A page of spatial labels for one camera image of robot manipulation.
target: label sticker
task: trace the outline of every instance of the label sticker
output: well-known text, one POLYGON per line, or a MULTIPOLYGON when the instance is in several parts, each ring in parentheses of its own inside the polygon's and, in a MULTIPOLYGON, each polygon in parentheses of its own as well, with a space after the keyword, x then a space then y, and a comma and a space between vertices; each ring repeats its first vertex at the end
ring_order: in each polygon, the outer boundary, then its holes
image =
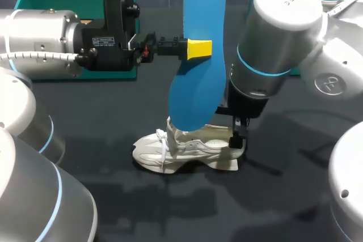
POLYGON ((114 37, 96 37, 92 38, 94 46, 114 46, 115 38, 114 37))

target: sneaker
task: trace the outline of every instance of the sneaker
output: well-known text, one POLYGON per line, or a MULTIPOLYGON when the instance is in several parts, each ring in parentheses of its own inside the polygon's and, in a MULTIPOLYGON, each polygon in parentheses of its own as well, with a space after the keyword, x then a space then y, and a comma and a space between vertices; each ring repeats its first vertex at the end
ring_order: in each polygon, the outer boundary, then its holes
POLYGON ((141 166, 159 173, 172 174, 183 164, 198 160, 211 168, 238 170, 237 158, 242 149, 230 148, 232 130, 228 127, 205 125, 196 131, 181 131, 167 120, 167 131, 158 129, 156 133, 139 139, 132 155, 141 166))

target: robot logo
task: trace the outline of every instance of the robot logo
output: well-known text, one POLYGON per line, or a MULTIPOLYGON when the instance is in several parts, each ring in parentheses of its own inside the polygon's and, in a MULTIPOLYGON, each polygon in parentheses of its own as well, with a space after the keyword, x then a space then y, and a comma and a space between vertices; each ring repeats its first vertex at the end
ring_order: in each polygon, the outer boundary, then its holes
POLYGON ((315 86, 320 92, 330 96, 340 95, 347 88, 345 81, 332 73, 319 74, 315 78, 315 86))

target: screw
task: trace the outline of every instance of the screw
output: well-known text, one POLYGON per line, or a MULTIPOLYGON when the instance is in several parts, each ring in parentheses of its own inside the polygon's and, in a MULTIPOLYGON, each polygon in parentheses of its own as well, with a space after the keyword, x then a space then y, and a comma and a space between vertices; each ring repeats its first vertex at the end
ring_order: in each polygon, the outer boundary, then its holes
POLYGON ((97 55, 97 49, 91 48, 89 51, 90 54, 97 55))
POLYGON ((140 7, 138 4, 134 3, 132 6, 126 8, 128 14, 134 16, 134 18, 138 18, 140 15, 140 7))

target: black bracket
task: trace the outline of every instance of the black bracket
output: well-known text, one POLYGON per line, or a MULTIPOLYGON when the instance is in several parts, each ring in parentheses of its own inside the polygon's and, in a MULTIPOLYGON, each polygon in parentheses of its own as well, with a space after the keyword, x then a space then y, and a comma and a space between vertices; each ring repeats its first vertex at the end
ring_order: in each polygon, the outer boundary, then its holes
POLYGON ((133 49, 128 43, 136 34, 140 8, 134 0, 104 0, 104 19, 83 24, 81 55, 96 51, 97 57, 81 58, 79 64, 88 70, 129 71, 134 67, 133 49))

